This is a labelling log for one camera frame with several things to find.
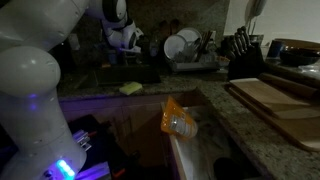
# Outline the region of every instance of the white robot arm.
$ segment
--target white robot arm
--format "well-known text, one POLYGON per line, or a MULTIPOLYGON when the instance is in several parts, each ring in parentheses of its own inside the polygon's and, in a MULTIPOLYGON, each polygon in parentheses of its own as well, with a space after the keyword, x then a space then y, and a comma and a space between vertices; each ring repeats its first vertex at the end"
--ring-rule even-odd
POLYGON ((46 179, 48 171, 73 179, 85 163, 58 103, 59 65, 47 51, 86 9, 102 20, 112 46, 134 49, 141 32, 124 0, 11 0, 0 9, 0 123, 19 148, 0 179, 46 179))

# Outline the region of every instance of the backsplash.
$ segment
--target backsplash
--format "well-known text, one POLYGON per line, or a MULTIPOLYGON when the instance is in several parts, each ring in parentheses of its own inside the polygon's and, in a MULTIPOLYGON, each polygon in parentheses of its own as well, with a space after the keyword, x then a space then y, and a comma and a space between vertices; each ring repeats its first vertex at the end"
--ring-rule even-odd
MULTIPOLYGON (((172 19, 178 19, 179 29, 215 30, 219 44, 223 38, 229 0, 127 0, 127 7, 129 16, 147 36, 158 28, 161 21, 170 23, 172 19)), ((81 46, 79 51, 72 52, 78 66, 100 64, 107 58, 93 46, 100 42, 100 27, 98 20, 83 16, 73 30, 81 46)))

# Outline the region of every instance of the granite countertop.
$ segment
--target granite countertop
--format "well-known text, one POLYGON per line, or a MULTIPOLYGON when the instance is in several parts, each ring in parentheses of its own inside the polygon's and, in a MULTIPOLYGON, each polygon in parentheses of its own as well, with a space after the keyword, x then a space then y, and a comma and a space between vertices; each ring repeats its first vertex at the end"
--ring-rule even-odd
MULTIPOLYGON (((225 91, 225 73, 164 75, 162 83, 144 85, 134 95, 189 92, 203 94, 222 126, 268 179, 319 179, 320 153, 293 146, 275 129, 253 114, 225 91)), ((83 75, 66 75, 58 87, 61 101, 123 96, 118 86, 79 90, 75 87, 83 75)))

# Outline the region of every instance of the kitchen sink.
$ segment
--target kitchen sink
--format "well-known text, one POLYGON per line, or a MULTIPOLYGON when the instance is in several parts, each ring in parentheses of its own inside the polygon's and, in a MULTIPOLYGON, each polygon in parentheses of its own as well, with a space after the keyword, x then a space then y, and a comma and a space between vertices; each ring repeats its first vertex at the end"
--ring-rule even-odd
POLYGON ((78 89, 123 85, 132 81, 142 84, 161 82, 157 71, 151 66, 116 66, 90 71, 78 89))

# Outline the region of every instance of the cutting board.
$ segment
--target cutting board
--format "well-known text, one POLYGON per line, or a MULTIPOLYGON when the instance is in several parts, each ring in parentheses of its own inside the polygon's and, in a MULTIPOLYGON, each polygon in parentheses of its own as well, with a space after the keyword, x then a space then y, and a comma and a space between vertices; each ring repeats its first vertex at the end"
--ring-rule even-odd
POLYGON ((297 146, 309 151, 320 151, 320 117, 317 116, 316 109, 319 108, 317 105, 269 86, 258 79, 230 81, 227 90, 297 146), (291 109, 292 107, 303 108, 290 110, 286 106, 291 109), (281 111, 292 111, 300 118, 279 118, 274 115, 281 111))
POLYGON ((282 91, 256 78, 230 81, 249 100, 278 119, 320 117, 320 104, 282 91))

